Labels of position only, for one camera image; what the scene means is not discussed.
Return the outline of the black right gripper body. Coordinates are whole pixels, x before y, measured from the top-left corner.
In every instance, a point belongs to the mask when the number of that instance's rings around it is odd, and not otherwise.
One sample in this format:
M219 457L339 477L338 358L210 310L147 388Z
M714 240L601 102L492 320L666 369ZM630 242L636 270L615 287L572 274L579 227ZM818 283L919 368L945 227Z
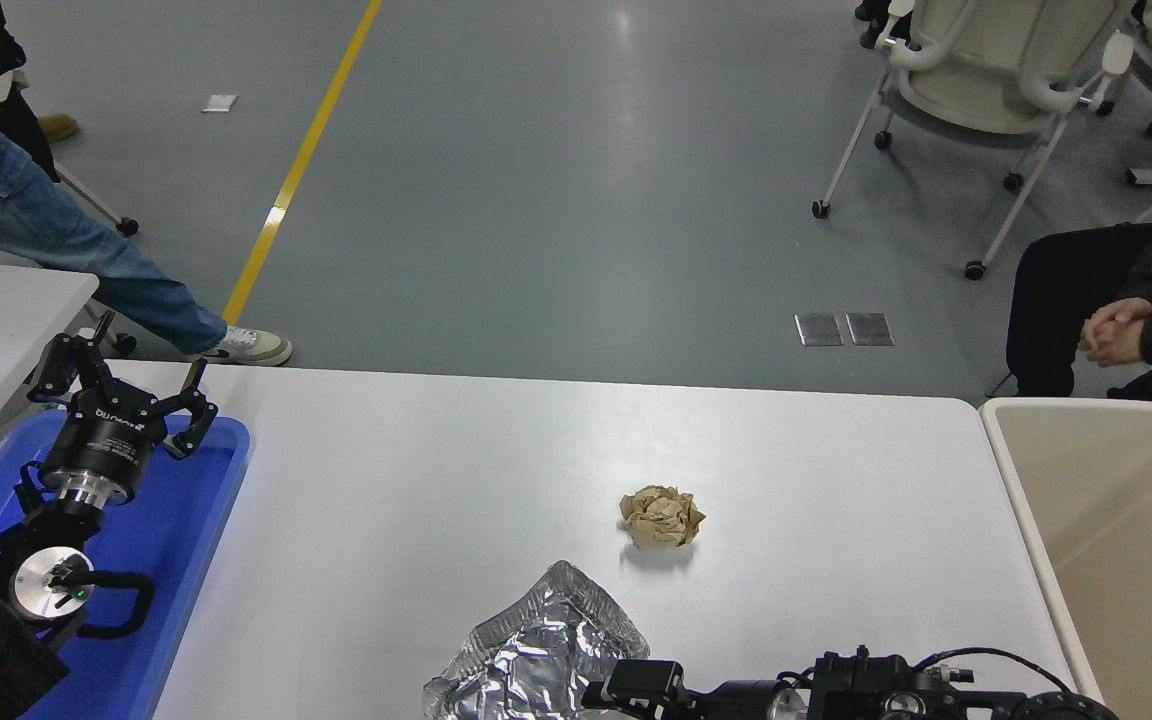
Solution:
M710 692L712 719L780 719L787 684L780 680L736 680Z

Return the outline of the person's right hand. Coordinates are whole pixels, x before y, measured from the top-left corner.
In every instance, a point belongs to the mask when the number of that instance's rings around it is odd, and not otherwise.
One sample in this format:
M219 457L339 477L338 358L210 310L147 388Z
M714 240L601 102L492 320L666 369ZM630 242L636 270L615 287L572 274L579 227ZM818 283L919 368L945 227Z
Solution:
M1152 314L1152 302L1140 300L1140 297L1128 297L1128 300L1115 300L1097 309L1091 318L1085 320L1082 328L1079 344L1092 347L1097 344L1096 332L1107 323L1135 323L1135 320L1146 319Z

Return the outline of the person's left hand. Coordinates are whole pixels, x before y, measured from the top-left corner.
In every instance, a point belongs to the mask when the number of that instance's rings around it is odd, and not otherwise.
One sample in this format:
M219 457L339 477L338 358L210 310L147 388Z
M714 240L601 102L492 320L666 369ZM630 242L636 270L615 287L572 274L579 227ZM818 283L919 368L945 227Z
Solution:
M1144 320L1106 323L1085 332L1085 357L1098 366L1121 366L1143 363L1142 334Z

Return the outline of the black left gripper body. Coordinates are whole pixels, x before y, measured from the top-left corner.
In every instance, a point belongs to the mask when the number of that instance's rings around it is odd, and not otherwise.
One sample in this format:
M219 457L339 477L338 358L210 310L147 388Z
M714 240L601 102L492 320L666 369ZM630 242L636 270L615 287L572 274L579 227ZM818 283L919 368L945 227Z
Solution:
M41 461L38 478L56 495L94 479L92 492L132 498L165 438L165 420L147 415L145 407L78 392L69 402L56 441Z

